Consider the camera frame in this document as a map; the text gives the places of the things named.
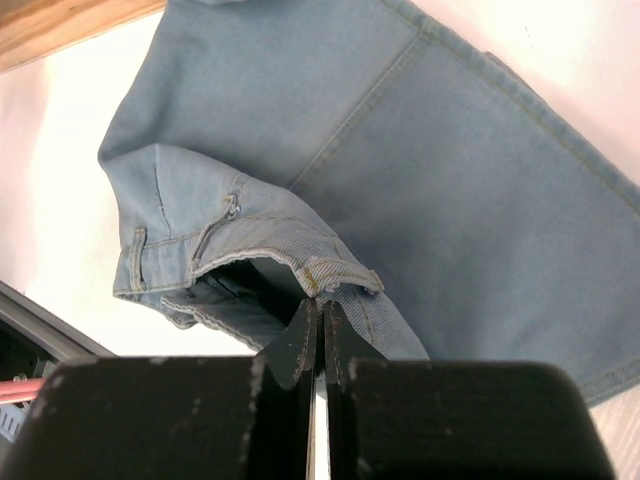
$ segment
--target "garment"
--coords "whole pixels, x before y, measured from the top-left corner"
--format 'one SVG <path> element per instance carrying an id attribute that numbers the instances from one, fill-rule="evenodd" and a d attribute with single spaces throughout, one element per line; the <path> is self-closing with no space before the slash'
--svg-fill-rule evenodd
<path id="1" fill-rule="evenodd" d="M 590 403 L 640 377 L 639 189 L 406 0 L 170 0 L 99 158 L 116 295 L 179 326 L 272 339 L 249 292 L 212 285 L 239 256 L 286 264 L 277 245 L 293 271 L 326 260 L 305 293 L 348 293 L 393 358 L 549 362 Z"/>

